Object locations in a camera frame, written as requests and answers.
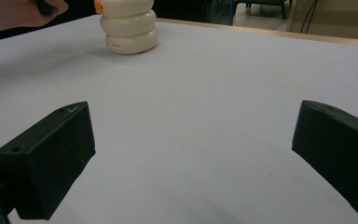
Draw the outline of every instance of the dark background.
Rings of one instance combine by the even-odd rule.
[[[159,18],[176,19],[182,21],[205,21],[205,0],[155,0],[153,10]],[[63,22],[73,21],[95,14],[93,0],[66,0],[69,9],[51,21],[49,24],[37,28],[14,28],[0,32],[0,39],[20,35]]]

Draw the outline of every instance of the orange cap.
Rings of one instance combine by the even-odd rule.
[[[94,0],[95,12],[98,14],[103,14],[103,6],[101,5],[101,0]]]

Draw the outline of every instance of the floor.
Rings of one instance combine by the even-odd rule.
[[[246,8],[245,4],[238,4],[233,25],[263,30],[286,31],[287,18],[290,15],[289,1],[286,5],[286,20],[282,18],[281,7],[252,4]],[[227,10],[220,10],[215,14],[212,23],[229,24]]]

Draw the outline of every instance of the chair leg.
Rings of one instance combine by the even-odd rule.
[[[283,19],[286,20],[286,9],[284,8],[284,1],[281,4],[281,8],[282,8]]]

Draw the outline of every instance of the human hand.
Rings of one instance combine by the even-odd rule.
[[[64,0],[45,2],[53,7],[51,15],[42,15],[35,0],[0,0],[0,30],[42,26],[68,9]]]

